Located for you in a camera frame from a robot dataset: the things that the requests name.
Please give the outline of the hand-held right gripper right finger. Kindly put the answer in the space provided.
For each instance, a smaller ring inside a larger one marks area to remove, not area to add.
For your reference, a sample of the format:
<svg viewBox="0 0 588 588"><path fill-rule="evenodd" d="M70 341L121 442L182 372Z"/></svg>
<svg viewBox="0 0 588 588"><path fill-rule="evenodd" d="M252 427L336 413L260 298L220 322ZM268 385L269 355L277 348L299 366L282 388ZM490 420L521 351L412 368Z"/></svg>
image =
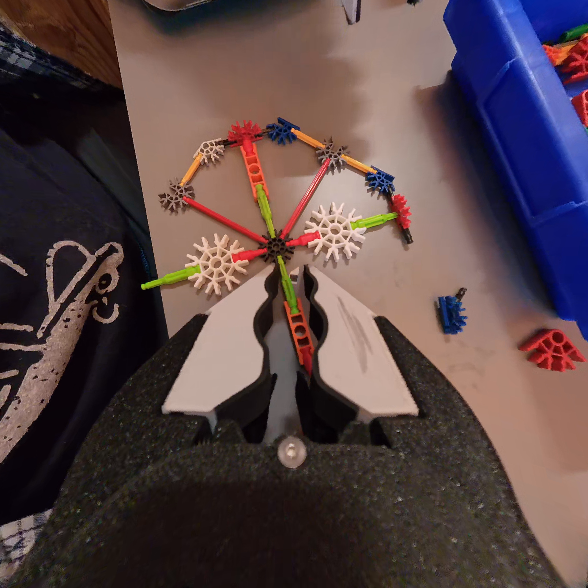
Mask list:
<svg viewBox="0 0 588 588"><path fill-rule="evenodd" d="M312 357L313 410L327 424L417 416L419 408L377 316L318 268L303 271L318 344Z"/></svg>

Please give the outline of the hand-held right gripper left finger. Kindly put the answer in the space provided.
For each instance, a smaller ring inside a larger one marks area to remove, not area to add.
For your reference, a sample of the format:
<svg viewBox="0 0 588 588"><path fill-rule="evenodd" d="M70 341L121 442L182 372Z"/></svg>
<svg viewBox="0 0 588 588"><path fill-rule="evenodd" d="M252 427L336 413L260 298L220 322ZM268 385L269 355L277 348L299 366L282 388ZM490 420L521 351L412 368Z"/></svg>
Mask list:
<svg viewBox="0 0 588 588"><path fill-rule="evenodd" d="M234 420L246 428L265 414L272 395L269 349L280 273L266 266L206 315L163 405L163 414L201 416L214 428Z"/></svg>

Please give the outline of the colourful toy rod wheel assembly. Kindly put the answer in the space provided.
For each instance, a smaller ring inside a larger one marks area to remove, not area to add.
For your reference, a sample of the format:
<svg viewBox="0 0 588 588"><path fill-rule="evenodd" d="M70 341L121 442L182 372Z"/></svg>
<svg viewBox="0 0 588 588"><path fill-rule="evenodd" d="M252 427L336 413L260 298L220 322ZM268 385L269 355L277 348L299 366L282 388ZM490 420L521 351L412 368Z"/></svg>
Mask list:
<svg viewBox="0 0 588 588"><path fill-rule="evenodd" d="M293 346L300 365L307 374L312 373L312 357L314 346L308 332L307 320L303 312L302 303L295 293L286 262L300 247L312 247L313 254L325 251L326 260L338 261L341 254L348 259L359 251L358 243L364 241L364 233L368 229L353 230L350 221L356 220L352 210L344 214L344 205L337 207L332 204L329 210L320 206L318 211L312 213L312 220L306 222L306 229L297 238L287 236L281 238L282 229L276 229L273 223L273 213L270 208L268 186L262 170L259 158L257 142L263 138L269 138L278 145L302 141L315 150L319 164L326 158L332 162L328 172L340 172L347 166L341 159L342 154L347 154L346 146L335 148L332 139L320 142L319 140L303 133L293 123L279 117L276 123L268 124L262 129L253 121L236 122L231 126L227 138L217 138L201 144L194 155L194 161L181 180L173 180L167 192L158 196L160 205L168 212L178 213L184 208L190 207L200 211L207 217L238 232L242 236L254 240L258 247L246 250L237 241L230 242L229 236L222 238L217 235L213 243L202 238L202 243L196 244L195 255L187 255L189 262L183 269L169 273L158 279L141 284L142 290L151 290L161 286L190 281L195 288L206 287L206 293L222 293L222 287L232 291L234 285L240 281L237 273L246 273L246 265L254 259L263 259L264 262L275 265L280 272L282 290L285 296L285 313L288 319ZM202 165L209 165L220 161L224 151L228 148L238 148L246 166L247 177L251 186L254 202L257 204L261 217L266 226L266 234L255 233L246 227L233 222L214 210L196 202L192 180L197 170Z"/></svg>

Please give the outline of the green toy rod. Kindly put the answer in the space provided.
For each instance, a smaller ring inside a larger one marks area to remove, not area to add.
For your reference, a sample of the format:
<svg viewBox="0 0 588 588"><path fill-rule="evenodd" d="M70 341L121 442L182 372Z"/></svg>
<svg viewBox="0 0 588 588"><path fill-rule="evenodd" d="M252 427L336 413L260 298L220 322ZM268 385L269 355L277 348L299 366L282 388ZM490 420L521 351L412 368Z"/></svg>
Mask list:
<svg viewBox="0 0 588 588"><path fill-rule="evenodd" d="M398 213L391 212L386 214L378 214L367 218L357 218L356 220L350 221L351 228L355 230L369 229L381 224L385 224L388 221L395 220L398 218Z"/></svg>

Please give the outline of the short yellow toy rod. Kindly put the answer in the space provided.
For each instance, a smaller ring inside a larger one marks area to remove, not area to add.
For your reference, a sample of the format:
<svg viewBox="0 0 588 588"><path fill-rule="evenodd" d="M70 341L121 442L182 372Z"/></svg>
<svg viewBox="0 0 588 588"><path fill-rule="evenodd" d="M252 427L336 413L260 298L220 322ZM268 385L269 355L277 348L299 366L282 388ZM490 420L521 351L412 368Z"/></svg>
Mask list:
<svg viewBox="0 0 588 588"><path fill-rule="evenodd" d="M341 155L342 161L345 162L346 165L351 166L352 168L356 169L357 171L361 172L363 175L366 174L375 174L377 170L371 166L363 164L362 162L350 157L348 154Z"/></svg>

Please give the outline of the small red gear connector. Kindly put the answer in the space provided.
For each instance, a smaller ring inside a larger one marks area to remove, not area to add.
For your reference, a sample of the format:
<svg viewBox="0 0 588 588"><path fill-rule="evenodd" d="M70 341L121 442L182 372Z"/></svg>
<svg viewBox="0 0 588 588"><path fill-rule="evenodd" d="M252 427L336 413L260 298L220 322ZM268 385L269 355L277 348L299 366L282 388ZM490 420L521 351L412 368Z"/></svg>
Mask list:
<svg viewBox="0 0 588 588"><path fill-rule="evenodd" d="M390 202L393 212L397 215L397 225L402 228L402 230L409 230L411 224L410 216L412 213L410 212L407 199L401 194L394 194L391 196Z"/></svg>

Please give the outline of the blue toy connector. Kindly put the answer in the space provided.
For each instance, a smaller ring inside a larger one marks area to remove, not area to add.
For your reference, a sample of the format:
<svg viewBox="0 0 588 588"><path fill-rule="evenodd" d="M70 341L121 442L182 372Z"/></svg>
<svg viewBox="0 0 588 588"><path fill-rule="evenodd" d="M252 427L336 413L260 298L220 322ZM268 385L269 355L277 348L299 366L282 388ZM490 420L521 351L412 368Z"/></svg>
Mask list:
<svg viewBox="0 0 588 588"><path fill-rule="evenodd" d="M377 191L381 194L389 195L387 192L387 187L390 183L394 184L395 177L390 173L387 173L379 168L375 169L377 170L377 173L369 173L365 175L367 187L372 191Z"/></svg>

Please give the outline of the long red toy rod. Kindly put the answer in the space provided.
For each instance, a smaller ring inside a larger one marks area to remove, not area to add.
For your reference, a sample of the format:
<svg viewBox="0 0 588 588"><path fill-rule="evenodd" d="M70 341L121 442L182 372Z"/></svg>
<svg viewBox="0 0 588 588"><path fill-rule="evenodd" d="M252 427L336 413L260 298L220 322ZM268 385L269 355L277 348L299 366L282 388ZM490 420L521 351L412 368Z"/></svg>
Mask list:
<svg viewBox="0 0 588 588"><path fill-rule="evenodd" d="M298 203L297 207L295 208L295 210L291 214L288 222L285 224L283 230L281 231L281 238L286 239L286 237L290 235L290 232L293 229L294 225L298 222L298 218L301 216L305 207L307 206L307 204L311 200L312 196L316 192L318 186L320 185L320 182L325 177L331 162L332 162L331 158L326 158L324 160L324 162L321 164L317 174L313 178L311 184L309 185L309 187L305 191L302 199Z"/></svg>

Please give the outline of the blue plastic bin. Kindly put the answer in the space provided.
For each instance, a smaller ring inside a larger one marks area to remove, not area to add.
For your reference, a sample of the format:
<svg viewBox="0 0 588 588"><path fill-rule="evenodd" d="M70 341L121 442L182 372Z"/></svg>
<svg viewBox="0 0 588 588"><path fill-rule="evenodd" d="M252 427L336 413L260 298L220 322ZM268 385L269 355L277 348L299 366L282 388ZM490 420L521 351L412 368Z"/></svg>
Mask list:
<svg viewBox="0 0 588 588"><path fill-rule="evenodd" d="M541 46L587 1L449 1L453 75L561 319L587 339L587 133Z"/></svg>

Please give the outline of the pile of toy construction pieces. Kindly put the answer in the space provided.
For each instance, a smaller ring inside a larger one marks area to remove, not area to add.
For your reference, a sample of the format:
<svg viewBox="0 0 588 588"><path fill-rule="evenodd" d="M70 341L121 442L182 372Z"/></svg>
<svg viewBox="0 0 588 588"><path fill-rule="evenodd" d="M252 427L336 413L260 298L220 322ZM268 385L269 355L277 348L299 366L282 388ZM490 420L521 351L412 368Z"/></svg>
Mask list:
<svg viewBox="0 0 588 588"><path fill-rule="evenodd" d="M587 24L562 33L542 47L579 120L587 130Z"/></svg>

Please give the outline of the blue connector with black rod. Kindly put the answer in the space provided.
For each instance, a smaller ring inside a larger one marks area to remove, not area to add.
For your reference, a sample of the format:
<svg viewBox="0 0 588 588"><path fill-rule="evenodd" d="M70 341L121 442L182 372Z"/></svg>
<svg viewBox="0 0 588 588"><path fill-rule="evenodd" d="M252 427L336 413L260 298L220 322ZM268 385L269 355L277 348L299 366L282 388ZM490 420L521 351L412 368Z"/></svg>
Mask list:
<svg viewBox="0 0 588 588"><path fill-rule="evenodd" d="M438 318L445 335L459 334L466 326L467 317L463 314L465 308L462 304L466 292L466 288L460 288L453 296L437 298Z"/></svg>

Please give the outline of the red toy connector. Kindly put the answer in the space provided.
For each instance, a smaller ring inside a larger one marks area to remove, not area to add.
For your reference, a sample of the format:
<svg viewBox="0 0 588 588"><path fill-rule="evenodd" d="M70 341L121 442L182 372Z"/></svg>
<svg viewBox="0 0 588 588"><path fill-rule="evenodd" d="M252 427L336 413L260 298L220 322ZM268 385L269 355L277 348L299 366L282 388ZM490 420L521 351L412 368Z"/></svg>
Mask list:
<svg viewBox="0 0 588 588"><path fill-rule="evenodd" d="M559 329L541 329L518 346L528 353L527 360L537 367L559 373L575 370L587 359Z"/></svg>

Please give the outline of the black printed shirt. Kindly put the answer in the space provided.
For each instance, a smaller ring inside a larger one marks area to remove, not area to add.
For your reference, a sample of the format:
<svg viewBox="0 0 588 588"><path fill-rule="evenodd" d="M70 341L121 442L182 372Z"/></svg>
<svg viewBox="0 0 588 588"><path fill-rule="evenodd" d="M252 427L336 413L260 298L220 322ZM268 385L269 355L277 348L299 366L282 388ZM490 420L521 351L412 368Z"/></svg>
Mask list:
<svg viewBox="0 0 588 588"><path fill-rule="evenodd" d="M1 524L50 509L100 413L164 339L144 237L77 157L100 95L1 87Z"/></svg>

